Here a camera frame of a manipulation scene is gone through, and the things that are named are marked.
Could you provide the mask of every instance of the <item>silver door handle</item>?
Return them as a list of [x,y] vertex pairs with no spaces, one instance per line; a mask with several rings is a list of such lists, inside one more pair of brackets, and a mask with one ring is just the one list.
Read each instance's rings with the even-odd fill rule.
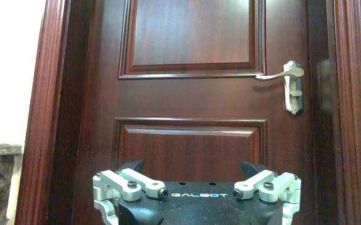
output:
[[269,81],[283,77],[285,79],[285,109],[297,115],[303,109],[302,95],[303,68],[295,61],[283,65],[283,71],[275,75],[257,75],[255,79]]

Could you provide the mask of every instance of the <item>door panel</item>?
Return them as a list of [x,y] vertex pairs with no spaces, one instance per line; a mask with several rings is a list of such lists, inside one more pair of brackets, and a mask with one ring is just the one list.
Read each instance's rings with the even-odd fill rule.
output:
[[262,2],[247,0],[128,1],[120,78],[259,72],[262,13]]
[[[163,180],[243,180],[241,160],[302,179],[295,224],[314,224],[306,2],[98,0],[76,168],[73,223],[95,224],[92,175],[146,159]],[[283,109],[282,72],[305,68],[303,113]]]
[[235,158],[254,163],[266,160],[265,120],[119,118],[116,122],[118,167],[144,159],[144,173],[151,177],[231,182],[245,180]]

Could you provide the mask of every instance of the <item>door lock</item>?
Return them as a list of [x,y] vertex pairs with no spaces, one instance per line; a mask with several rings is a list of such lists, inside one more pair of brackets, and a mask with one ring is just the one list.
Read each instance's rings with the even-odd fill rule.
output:
[[255,79],[269,81],[283,77],[285,79],[285,108],[293,115],[297,115],[303,108],[302,103],[302,76],[303,68],[295,61],[283,65],[283,72],[277,75],[257,75]]

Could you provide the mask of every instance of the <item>screw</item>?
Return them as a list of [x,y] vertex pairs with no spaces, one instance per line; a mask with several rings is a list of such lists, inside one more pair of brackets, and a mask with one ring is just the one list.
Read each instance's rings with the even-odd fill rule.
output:
[[273,190],[274,189],[274,185],[271,182],[265,182],[263,183],[263,187],[267,189],[267,190]]
[[136,188],[136,181],[131,180],[130,182],[127,182],[127,186],[134,189]]
[[242,199],[243,197],[243,193],[239,190],[234,190],[233,195],[235,199]]
[[163,198],[167,197],[167,195],[168,195],[168,191],[167,191],[164,188],[162,188],[162,189],[159,190],[159,192],[158,192],[158,198],[159,198],[159,199],[163,199]]

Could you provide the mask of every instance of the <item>metal clamp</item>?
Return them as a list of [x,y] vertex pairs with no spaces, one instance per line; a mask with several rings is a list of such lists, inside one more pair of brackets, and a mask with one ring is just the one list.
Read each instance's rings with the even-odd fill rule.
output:
[[290,225],[293,215],[299,211],[301,202],[301,179],[291,173],[285,172],[275,176],[273,171],[263,170],[246,181],[234,184],[234,197],[237,200],[246,200],[254,197],[259,190],[259,199],[274,203],[283,201],[282,225]]
[[162,199],[167,197],[166,184],[162,181],[148,178],[132,169],[122,170],[119,175],[126,180],[135,180],[150,198]]
[[234,184],[234,197],[238,200],[251,199],[254,192],[262,187],[263,183],[273,181],[273,179],[274,173],[263,170],[247,180],[237,182]]
[[119,225],[115,215],[115,207],[110,199],[123,197],[128,202],[142,197],[142,186],[127,181],[111,170],[99,172],[92,177],[94,186],[94,208],[96,208],[107,225]]
[[255,76],[255,79],[262,81],[269,81],[279,77],[285,78],[285,108],[293,115],[297,115],[303,108],[302,76],[303,68],[295,61],[290,61],[283,65],[283,72],[279,74],[261,74]]

